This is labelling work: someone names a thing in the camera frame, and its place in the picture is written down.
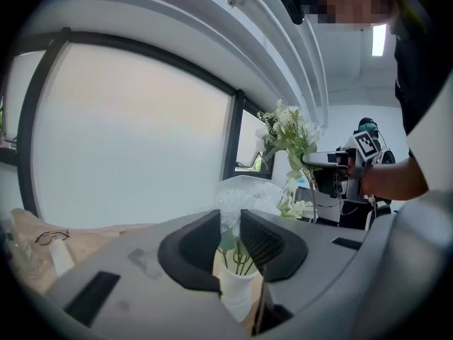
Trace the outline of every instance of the person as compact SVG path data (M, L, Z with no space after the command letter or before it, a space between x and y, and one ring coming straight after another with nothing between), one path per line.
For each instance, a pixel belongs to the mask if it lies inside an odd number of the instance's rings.
M367 131L369 136L373 139L374 144L376 145L379 152L382 152L382 159L380 160L382 164L393 164L395 162L395 157L393 153L381 146L379 142L379 128L375 121L371 118L365 117L360 120L357 132ZM381 198L375 198L376 202L382 200ZM391 200L383 200L386 204L390 204ZM343 228L352 228L357 230L365 229L367 223L367 216L374 209L371 203L354 203L350 201L345 201L341 208L340 220L338 223L339 227Z
M449 24L443 11L449 0L293 0L301 11L317 13L325 23L355 27L389 24L396 36L395 96L401 104L408 135L437 98L452 70ZM350 159L348 173L354 171ZM395 164L367 166L362 192L380 198L409 200L428 190L416 158Z

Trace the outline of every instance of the person's arm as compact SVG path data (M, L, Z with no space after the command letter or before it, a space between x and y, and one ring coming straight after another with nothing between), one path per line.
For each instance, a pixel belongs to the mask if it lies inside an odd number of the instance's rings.
M428 191L428 185L413 157L397 164L369 166L362 175L362 192L392 200L410 200Z

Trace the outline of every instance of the ceiling light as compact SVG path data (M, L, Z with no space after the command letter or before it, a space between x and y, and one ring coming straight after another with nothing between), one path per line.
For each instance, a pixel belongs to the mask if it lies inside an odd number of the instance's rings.
M384 53L385 31L385 24L373 26L373 57L381 57Z

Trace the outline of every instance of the black shirt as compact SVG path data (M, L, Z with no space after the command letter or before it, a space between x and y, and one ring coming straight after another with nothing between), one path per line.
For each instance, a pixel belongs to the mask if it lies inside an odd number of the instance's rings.
M449 0L416 1L422 9L417 9L414 0L397 0L400 14L391 27L398 65L395 96L401 104L407 135L437 98L453 63L451 18L444 19L451 11Z

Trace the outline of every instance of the black slot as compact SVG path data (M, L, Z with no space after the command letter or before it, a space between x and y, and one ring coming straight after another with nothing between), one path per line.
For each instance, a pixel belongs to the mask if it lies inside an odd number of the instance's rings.
M120 277L114 273L99 272L66 306L64 311L80 323L90 327Z
M260 322L252 327L252 336L256 336L273 329L291 319L292 313L281 305L263 306L263 313L260 315Z
M327 154L327 161L328 162L337 162L337 155L336 154Z
M350 248L354 249L355 251L358 251L360 247L362 246L361 242L353 241L352 239L347 239L347 238L335 238L332 243L337 244L338 246L342 246L345 248Z

